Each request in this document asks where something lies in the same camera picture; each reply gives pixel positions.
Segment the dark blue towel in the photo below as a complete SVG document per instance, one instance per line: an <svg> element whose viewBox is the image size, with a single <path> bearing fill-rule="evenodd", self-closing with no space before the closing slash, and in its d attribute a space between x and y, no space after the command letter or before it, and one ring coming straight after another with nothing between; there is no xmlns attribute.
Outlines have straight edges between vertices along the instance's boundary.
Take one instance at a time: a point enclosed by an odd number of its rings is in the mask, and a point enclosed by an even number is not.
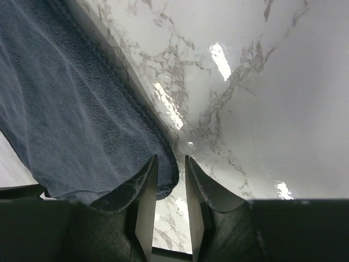
<svg viewBox="0 0 349 262"><path fill-rule="evenodd" d="M62 1L1 1L1 132L59 200L90 204L153 155L157 198L179 181L165 135Z"/></svg>

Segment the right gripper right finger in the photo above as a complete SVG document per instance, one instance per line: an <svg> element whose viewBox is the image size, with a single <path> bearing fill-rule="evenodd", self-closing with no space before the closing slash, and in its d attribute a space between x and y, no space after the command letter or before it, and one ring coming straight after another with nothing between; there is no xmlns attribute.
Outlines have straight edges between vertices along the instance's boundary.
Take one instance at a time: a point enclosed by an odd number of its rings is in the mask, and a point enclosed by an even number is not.
<svg viewBox="0 0 349 262"><path fill-rule="evenodd" d="M193 261L204 261L218 231L214 214L232 212L245 200L207 175L190 156L185 156L185 187Z"/></svg>

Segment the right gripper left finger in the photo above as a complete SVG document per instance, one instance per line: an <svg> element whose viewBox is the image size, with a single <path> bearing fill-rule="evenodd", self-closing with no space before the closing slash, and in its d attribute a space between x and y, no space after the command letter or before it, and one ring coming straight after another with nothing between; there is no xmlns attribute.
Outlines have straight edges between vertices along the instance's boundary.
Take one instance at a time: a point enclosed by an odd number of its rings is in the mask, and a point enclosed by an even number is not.
<svg viewBox="0 0 349 262"><path fill-rule="evenodd" d="M150 261L158 185L158 156L122 185L94 201L106 212L107 245L116 261Z"/></svg>

